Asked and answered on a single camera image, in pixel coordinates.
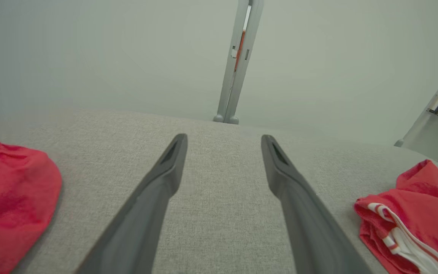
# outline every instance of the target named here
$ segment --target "gray upholstery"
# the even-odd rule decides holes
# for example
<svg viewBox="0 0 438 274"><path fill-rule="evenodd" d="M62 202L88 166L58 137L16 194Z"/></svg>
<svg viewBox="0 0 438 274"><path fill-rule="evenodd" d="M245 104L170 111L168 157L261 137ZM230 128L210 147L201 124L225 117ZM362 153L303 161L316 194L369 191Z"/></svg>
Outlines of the gray upholstery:
<svg viewBox="0 0 438 274"><path fill-rule="evenodd" d="M0 142L46 151L63 177L51 225L16 273L73 272L174 135L188 134L182 183L169 203L154 273L292 273L279 201L260 138L273 135L374 273L358 238L357 198L395 186L425 157L399 147L132 112L65 111L0 124Z"/></svg>

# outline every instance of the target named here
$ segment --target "red shorts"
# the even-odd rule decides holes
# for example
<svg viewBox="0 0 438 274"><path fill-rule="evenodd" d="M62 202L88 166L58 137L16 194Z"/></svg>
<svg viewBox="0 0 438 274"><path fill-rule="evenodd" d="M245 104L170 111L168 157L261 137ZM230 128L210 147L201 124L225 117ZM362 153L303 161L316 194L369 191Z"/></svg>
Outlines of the red shorts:
<svg viewBox="0 0 438 274"><path fill-rule="evenodd" d="M0 143L0 274L11 272L45 231L61 185L46 153Z"/></svg>

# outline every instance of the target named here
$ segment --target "white frame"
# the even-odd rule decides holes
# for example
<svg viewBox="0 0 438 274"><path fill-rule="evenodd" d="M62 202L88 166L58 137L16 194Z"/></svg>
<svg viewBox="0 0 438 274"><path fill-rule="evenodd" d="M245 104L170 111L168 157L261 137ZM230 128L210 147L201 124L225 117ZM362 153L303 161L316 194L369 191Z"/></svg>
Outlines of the white frame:
<svg viewBox="0 0 438 274"><path fill-rule="evenodd" d="M236 57L233 57L231 52L233 47L235 47L236 50L239 49L248 5L251 6L251 12L248 19L248 26L244 35L240 60L238 61L238 67L236 68L236 76L234 76ZM238 0L238 11L236 13L236 20L233 27L233 37L231 38L231 44L227 52L228 59L226 64L226 72L224 73L224 80L222 81L221 98L219 99L217 115L214 116L214 121L216 122L232 124L239 123L239 118L235 116L236 107L238 107L241 88L243 86L249 60L251 59L252 46L256 37L262 12L263 0Z"/></svg>
<svg viewBox="0 0 438 274"><path fill-rule="evenodd" d="M423 121L428 120L428 116L424 115L425 112L426 111L435 111L435 109L437 109L437 107L438 107L438 90L435 93L435 95L432 97L432 99L430 100L429 104L427 104L425 109L422 111L422 113L420 113L417 120L415 120L415 122L413 123L413 126L408 130L408 132L405 134L403 139L400 139L395 143L395 146L402 146L403 143L405 142L405 139L410 135L412 135L412 136L418 135L420 130L421 130L421 126L426 124L426 122L423 122Z"/></svg>

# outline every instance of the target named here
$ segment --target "garment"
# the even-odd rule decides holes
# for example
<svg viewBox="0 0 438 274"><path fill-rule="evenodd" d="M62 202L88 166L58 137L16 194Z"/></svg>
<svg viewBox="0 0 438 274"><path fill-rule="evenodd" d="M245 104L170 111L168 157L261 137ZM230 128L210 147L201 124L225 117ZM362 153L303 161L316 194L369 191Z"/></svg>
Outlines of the garment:
<svg viewBox="0 0 438 274"><path fill-rule="evenodd" d="M45 231L61 184L47 154L0 143L0 274L11 272Z"/></svg>
<svg viewBox="0 0 438 274"><path fill-rule="evenodd" d="M360 238L391 274L438 274L438 168L425 160L396 188L360 198Z"/></svg>

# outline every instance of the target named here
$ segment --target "textured fabric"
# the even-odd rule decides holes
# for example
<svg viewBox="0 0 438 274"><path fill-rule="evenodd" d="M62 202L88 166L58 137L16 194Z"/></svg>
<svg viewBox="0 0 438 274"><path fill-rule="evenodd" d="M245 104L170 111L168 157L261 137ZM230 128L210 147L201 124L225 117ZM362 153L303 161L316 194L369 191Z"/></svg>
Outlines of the textured fabric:
<svg viewBox="0 0 438 274"><path fill-rule="evenodd" d="M0 274L7 274L45 231L62 178L41 151L0 143Z"/></svg>
<svg viewBox="0 0 438 274"><path fill-rule="evenodd" d="M46 151L63 177L52 224L15 272L72 273L178 133L188 134L186 163L163 221L154 273L295 272L281 205L266 181L263 134L279 142L373 272L386 273L358 237L352 206L393 188L399 174L426 159L421 154L309 131L72 110L0 124L0 141Z"/></svg>
<svg viewBox="0 0 438 274"><path fill-rule="evenodd" d="M360 238L391 274L438 273L438 168L418 163L395 189L356 201Z"/></svg>

